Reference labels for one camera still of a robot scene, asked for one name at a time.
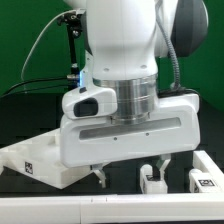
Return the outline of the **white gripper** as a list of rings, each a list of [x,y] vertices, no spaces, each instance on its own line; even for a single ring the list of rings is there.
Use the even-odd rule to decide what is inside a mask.
[[[153,177],[163,180],[169,153],[191,151],[200,143],[199,96],[161,98],[140,124],[112,123],[108,117],[71,120],[60,127],[60,158],[67,167],[93,165],[91,170],[106,187],[103,163],[160,155]]]

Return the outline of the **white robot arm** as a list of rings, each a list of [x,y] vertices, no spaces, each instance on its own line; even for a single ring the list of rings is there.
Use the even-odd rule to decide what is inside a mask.
[[[203,0],[81,0],[90,81],[62,100],[60,157],[76,180],[106,164],[191,151],[200,143],[199,97],[174,81],[157,89],[159,57],[203,42]]]

